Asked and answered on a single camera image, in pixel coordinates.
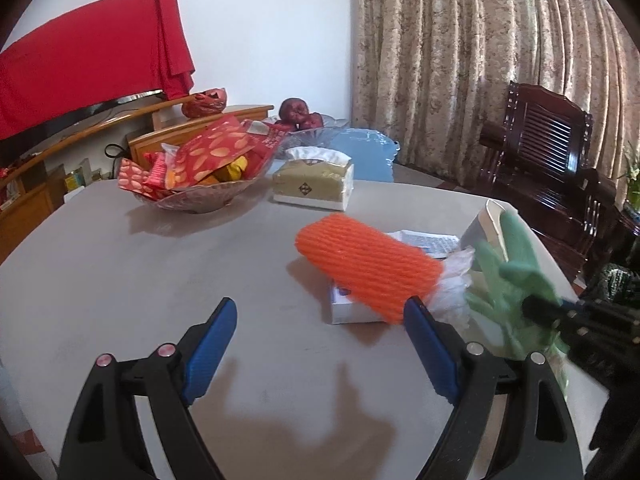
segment red cloth cover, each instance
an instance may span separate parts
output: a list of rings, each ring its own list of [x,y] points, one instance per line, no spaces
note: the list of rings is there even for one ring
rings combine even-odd
[[[177,0],[79,7],[0,54],[0,139],[130,94],[188,95],[193,70]]]

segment white wall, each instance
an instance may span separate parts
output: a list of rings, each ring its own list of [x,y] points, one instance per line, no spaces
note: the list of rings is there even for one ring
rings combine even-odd
[[[33,0],[6,44],[95,0]],[[350,0],[178,0],[196,72],[193,91],[226,87],[229,104],[305,99],[350,116]],[[88,145],[101,152],[100,139]]]

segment chair backrest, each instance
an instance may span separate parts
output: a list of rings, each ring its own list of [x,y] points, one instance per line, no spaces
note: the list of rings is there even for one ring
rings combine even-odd
[[[568,183],[586,161],[593,118],[562,95],[511,81],[504,126],[508,166]]]

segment beige curtain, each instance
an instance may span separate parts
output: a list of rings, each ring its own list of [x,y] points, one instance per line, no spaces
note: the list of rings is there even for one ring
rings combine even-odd
[[[482,122],[502,121],[510,79],[593,114],[588,162],[603,174],[624,171],[625,139],[638,147],[640,55],[605,0],[358,0],[358,12],[353,119],[398,140],[402,163],[472,186]]]

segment orange foam sleeve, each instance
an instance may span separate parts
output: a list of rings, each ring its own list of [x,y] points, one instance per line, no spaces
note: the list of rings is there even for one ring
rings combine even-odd
[[[351,295],[388,323],[402,323],[412,296],[431,295],[440,261],[342,213],[300,229],[296,248]]]

